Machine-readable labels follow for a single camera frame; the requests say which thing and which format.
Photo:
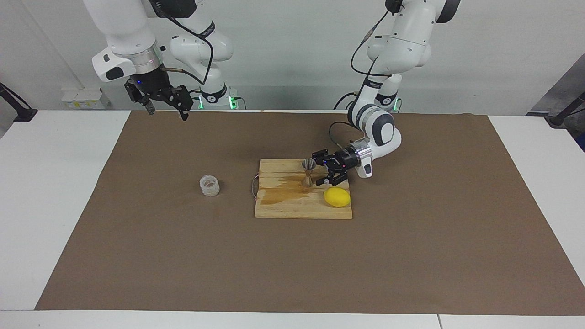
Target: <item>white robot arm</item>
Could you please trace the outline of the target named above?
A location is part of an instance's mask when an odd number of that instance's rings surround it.
[[[450,21],[460,0],[386,0],[386,8],[396,15],[390,35],[376,36],[369,45],[373,63],[366,74],[356,102],[347,120],[364,133],[348,147],[328,154],[313,153],[328,175],[317,181],[337,185],[347,179],[347,170],[355,167],[361,178],[372,176],[371,163],[396,150],[402,142],[400,131],[388,110],[393,107],[402,76],[399,73],[423,66],[431,56],[428,44],[435,23]]]
[[[158,47],[147,25],[141,0],[84,0],[84,3],[108,42],[108,47],[92,60],[98,77],[102,81],[129,77],[125,88],[133,102],[141,103],[149,114],[154,114],[151,100],[164,101],[186,120],[193,100],[184,85],[173,87],[168,78],[169,71],[185,72],[164,66],[161,54],[164,48]],[[149,0],[147,5],[152,6],[158,17],[167,18],[190,33],[174,37],[171,52],[195,71],[192,76],[200,81],[201,104],[230,108],[229,88],[210,61],[230,59],[233,46],[215,29],[213,21],[204,13],[202,1]]]

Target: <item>table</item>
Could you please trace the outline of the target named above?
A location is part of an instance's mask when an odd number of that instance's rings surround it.
[[[41,111],[0,140],[0,327],[585,327],[585,317],[498,317],[170,311],[32,310],[70,236],[129,111]],[[585,154],[542,118],[490,120],[543,215],[585,282]]]

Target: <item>yellow lemon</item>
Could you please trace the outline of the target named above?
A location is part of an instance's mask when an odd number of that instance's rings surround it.
[[[345,207],[351,201],[349,193],[340,187],[330,187],[323,192],[325,201],[334,207]]]

